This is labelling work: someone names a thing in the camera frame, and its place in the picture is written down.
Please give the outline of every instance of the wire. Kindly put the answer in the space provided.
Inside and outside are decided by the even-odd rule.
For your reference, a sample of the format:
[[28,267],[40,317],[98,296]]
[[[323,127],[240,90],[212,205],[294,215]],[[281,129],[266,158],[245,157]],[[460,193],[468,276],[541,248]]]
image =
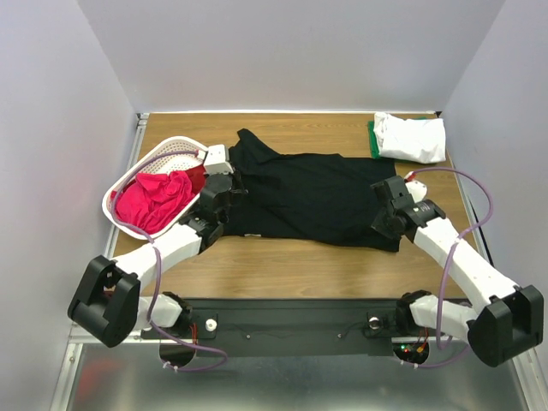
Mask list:
[[448,360],[437,362],[436,364],[417,364],[416,362],[407,362],[404,360],[400,360],[400,364],[407,364],[408,366],[424,369],[440,368],[441,366],[448,366],[449,364],[453,364],[454,362],[460,360],[462,357],[470,352],[470,349],[470,346],[466,345],[466,347],[464,347],[464,349],[459,354],[449,358]]
[[170,368],[174,370],[175,372],[198,372],[198,371],[212,370],[213,368],[217,368],[218,366],[221,366],[227,361],[229,356],[226,354],[225,351],[219,348],[205,347],[203,345],[198,345],[196,343],[191,344],[189,342],[185,342],[181,338],[172,336],[169,332],[163,330],[162,328],[157,326],[154,323],[154,321],[152,321],[152,310],[154,309],[154,306],[156,305],[156,301],[160,293],[160,283],[162,282],[162,255],[160,253],[160,250],[154,245],[154,239],[146,231],[130,223],[123,222],[122,220],[120,220],[120,218],[116,214],[116,204],[118,203],[118,200],[120,199],[120,195],[122,191],[133,180],[133,178],[137,175],[137,173],[143,170],[147,165],[154,163],[160,158],[169,157],[169,156],[178,156],[182,154],[193,154],[194,156],[197,156],[198,152],[189,151],[189,150],[183,150],[183,151],[177,151],[177,152],[166,152],[164,154],[159,154],[153,158],[150,158],[149,160],[146,160],[143,164],[137,167],[120,185],[120,188],[116,192],[116,195],[114,196],[114,199],[112,200],[112,203],[110,205],[110,213],[112,214],[112,219],[114,220],[115,223],[120,224],[128,229],[131,229],[132,231],[135,231],[138,234],[143,235],[146,238],[146,240],[151,244],[152,249],[154,250],[154,253],[156,254],[156,283],[154,287],[154,294],[152,295],[151,304],[148,307],[148,311],[146,312],[146,320],[150,323],[151,327],[160,336],[164,338],[169,338],[171,341],[175,341],[177,344],[182,345],[183,347],[204,351],[208,353],[218,354],[222,357],[221,360],[215,364],[211,364],[209,366],[199,366],[195,368],[179,368],[178,366],[171,365],[168,361],[163,361],[164,368]]
[[[425,341],[428,338],[428,329],[425,327]],[[422,330],[419,330],[419,338],[417,338],[417,341],[414,342],[413,348],[420,344],[420,340],[422,339]]]
[[442,275],[442,281],[439,284],[439,292],[438,292],[438,312],[437,312],[437,316],[436,316],[436,344],[438,345],[439,349],[446,349],[449,346],[449,344],[452,340],[452,337],[449,337],[446,344],[442,344],[442,341],[441,341],[442,310],[443,310],[443,307],[444,307],[445,287],[447,285],[447,280],[449,279],[450,268],[453,264],[453,256],[455,255],[455,250],[456,250],[456,247],[459,245],[460,240],[462,238],[464,238],[464,236],[466,234],[468,234],[468,233],[472,232],[473,230],[481,227],[482,225],[487,223],[487,221],[489,221],[489,219],[493,215],[493,200],[492,200],[491,194],[489,193],[487,188],[481,182],[479,182],[474,177],[472,177],[471,175],[469,175],[468,173],[466,173],[464,171],[455,170],[455,169],[452,169],[450,167],[430,167],[430,168],[425,168],[425,169],[418,169],[418,170],[415,170],[415,171],[412,171],[411,173],[409,173],[406,176],[405,180],[406,181],[411,181],[411,180],[414,179],[414,177],[417,174],[423,173],[425,171],[449,171],[451,173],[455,173],[455,174],[464,176],[468,180],[470,180],[471,182],[476,184],[484,192],[484,194],[487,198],[487,201],[489,203],[489,210],[487,212],[487,215],[485,215],[485,217],[481,221],[478,221],[477,223],[472,224],[470,227],[468,227],[467,229],[462,231],[456,237],[455,242],[453,243],[453,245],[451,246],[451,249],[449,250],[449,254],[447,255],[447,259],[445,260],[444,274]]

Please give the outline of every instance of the silver panel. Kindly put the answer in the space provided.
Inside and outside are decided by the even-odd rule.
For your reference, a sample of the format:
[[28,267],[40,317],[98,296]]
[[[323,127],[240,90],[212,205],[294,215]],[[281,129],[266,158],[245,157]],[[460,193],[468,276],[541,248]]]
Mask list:
[[174,374],[161,367],[158,346],[85,344],[79,377],[74,411],[528,409],[511,363],[492,369],[473,355],[437,370],[349,355],[232,358],[215,372]]

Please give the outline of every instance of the white cloth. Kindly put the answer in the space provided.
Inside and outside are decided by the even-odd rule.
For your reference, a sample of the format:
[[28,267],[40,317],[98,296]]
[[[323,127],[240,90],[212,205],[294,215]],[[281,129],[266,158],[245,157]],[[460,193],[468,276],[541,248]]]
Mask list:
[[429,164],[445,161],[444,120],[402,120],[375,113],[373,131],[381,157]]

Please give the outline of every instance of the wooden table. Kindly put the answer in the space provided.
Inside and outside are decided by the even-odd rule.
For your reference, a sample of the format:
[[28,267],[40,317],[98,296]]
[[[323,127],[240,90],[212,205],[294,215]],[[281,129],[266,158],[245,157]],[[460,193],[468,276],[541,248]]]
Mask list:
[[[233,146],[240,128],[249,128],[284,154],[338,152],[345,157],[371,157],[367,138],[371,120],[368,114],[151,114],[140,157],[174,135],[206,146]],[[396,163],[396,172],[403,176],[419,167]],[[458,230],[465,229],[468,218],[455,177],[432,172],[420,180],[428,186],[428,198],[445,210]],[[120,233],[115,255],[141,244]],[[211,298],[398,298],[417,289],[437,293],[441,274],[441,267],[405,238],[399,253],[386,253],[315,241],[223,237],[206,252],[165,273],[162,291]],[[149,286],[143,294],[151,290]],[[462,292],[450,282],[446,295],[460,297]]]

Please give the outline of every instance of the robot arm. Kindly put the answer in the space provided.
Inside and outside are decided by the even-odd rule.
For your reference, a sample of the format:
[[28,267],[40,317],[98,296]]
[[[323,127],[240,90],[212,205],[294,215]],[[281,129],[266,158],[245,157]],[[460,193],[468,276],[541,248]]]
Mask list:
[[[375,184],[373,189],[383,205],[373,228],[392,238],[405,235],[444,266],[458,236],[444,212],[418,196],[415,187],[400,176]],[[521,288],[464,240],[456,248],[450,276],[472,307],[444,301],[442,332],[468,342],[488,366],[497,366],[542,342],[544,299],[534,286]],[[436,328],[437,313],[438,298],[417,291],[398,301],[396,322],[402,333],[417,327]]]
[[[224,146],[209,147],[205,157],[208,177],[193,209],[154,242],[162,270],[202,253],[222,234],[227,211],[245,193],[237,171],[228,162]],[[146,314],[151,297],[140,293],[156,279],[156,254],[152,244],[110,260],[92,259],[73,300],[68,316],[107,347],[115,347],[133,330],[150,327]],[[152,320],[171,327],[185,309],[182,301],[159,295]]]

